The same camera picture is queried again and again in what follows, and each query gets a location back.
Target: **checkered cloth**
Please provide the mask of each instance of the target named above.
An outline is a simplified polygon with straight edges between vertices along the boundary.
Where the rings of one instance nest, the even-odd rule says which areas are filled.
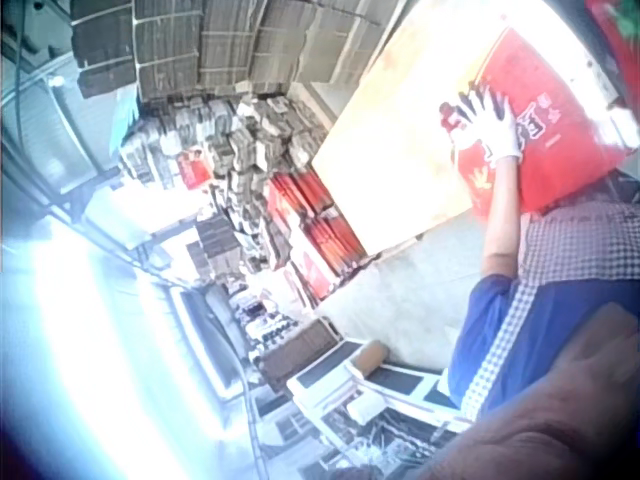
[[[462,400],[475,420],[507,359],[539,286],[567,280],[640,280],[640,204],[588,201],[531,223],[514,299]]]

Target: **metal pipe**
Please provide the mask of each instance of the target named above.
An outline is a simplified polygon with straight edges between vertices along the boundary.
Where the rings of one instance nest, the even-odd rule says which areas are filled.
[[[85,223],[92,230],[95,230],[99,235],[105,238],[108,242],[113,243],[116,246],[116,248],[120,250],[123,254],[129,256],[128,255],[129,250],[124,245],[122,245],[122,243],[120,243],[118,240],[116,240],[111,235],[109,235],[104,228],[96,224],[93,220],[89,218],[85,218],[83,220],[83,223]]]
[[[100,162],[98,162],[93,157],[93,155],[89,153],[89,151],[83,145],[83,142],[80,139],[80,136],[78,135],[78,130],[74,125],[70,115],[66,111],[67,108],[64,103],[64,100],[60,98],[60,95],[55,88],[50,87],[46,82],[44,83],[46,85],[47,93],[49,94],[49,97],[51,97],[51,100],[53,101],[53,105],[56,107],[56,112],[58,112],[58,116],[60,117],[60,120],[64,125],[64,129],[69,134],[69,138],[71,138],[71,141],[74,143],[74,145],[80,152],[80,155],[82,155],[82,157],[86,161],[88,161],[89,163],[91,163],[91,165],[93,165],[93,167],[96,169],[96,172],[104,173],[104,167],[100,164]]]
[[[27,2],[22,3],[22,8],[20,9],[20,21],[18,22],[18,58],[16,59],[16,78],[14,88],[18,89],[20,85],[20,73],[22,70],[22,42],[24,41],[24,26],[25,19],[27,18]],[[16,94],[16,128],[18,130],[18,145],[20,145],[20,149],[24,150],[24,140],[22,139],[22,118],[20,116],[20,90],[17,90]]]
[[[269,480],[269,470],[267,468],[267,464],[265,462],[264,456],[262,455],[262,449],[260,447],[260,436],[258,434],[258,429],[256,424],[258,423],[257,414],[255,409],[255,404],[253,398],[251,396],[251,389],[249,388],[249,382],[247,381],[247,375],[244,371],[244,367],[240,362],[237,354],[234,351],[233,346],[231,345],[230,339],[223,337],[222,345],[225,346],[231,358],[233,358],[234,363],[236,364],[236,369],[238,370],[238,374],[240,375],[240,381],[242,383],[242,396],[244,397],[244,405],[245,410],[247,411],[247,426],[249,427],[249,440],[251,442],[251,450],[253,452],[253,462],[256,468],[256,473],[258,474],[259,480]]]

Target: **hand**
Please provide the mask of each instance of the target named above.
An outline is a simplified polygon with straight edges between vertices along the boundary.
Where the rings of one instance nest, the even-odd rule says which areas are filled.
[[[465,134],[483,142],[488,150],[485,161],[491,168],[496,168],[497,161],[505,157],[516,157],[521,162],[516,117],[509,99],[501,94],[494,96],[485,87],[473,88],[468,96],[460,95],[460,100],[457,112],[468,122]]]

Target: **floor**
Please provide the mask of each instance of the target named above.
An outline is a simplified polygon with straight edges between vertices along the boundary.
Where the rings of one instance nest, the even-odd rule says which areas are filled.
[[[316,313],[345,336],[381,340],[392,360],[444,368],[480,278],[483,231],[463,213],[361,271]]]

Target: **bright window light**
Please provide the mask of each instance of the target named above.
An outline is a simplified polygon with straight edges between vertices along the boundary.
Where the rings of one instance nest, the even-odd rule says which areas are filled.
[[[211,408],[211,404],[207,401],[204,392],[196,383],[193,374],[189,371],[189,366],[178,350],[170,325],[162,318],[164,315],[162,306],[158,303],[153,285],[144,274],[138,275],[137,284],[142,308],[149,322],[149,330],[153,332],[154,339],[162,352],[173,380],[177,383],[180,393],[191,410],[198,417],[198,423],[204,432],[210,438],[220,439],[223,432],[220,419]]]
[[[62,75],[48,77],[47,84],[49,84],[50,87],[61,87],[64,85],[64,77]]]
[[[188,478],[135,390],[84,238],[57,225],[36,245],[37,299],[54,362],[81,418],[124,477]]]
[[[606,116],[617,93],[573,30],[545,2],[506,5],[512,25],[563,79],[587,116]]]

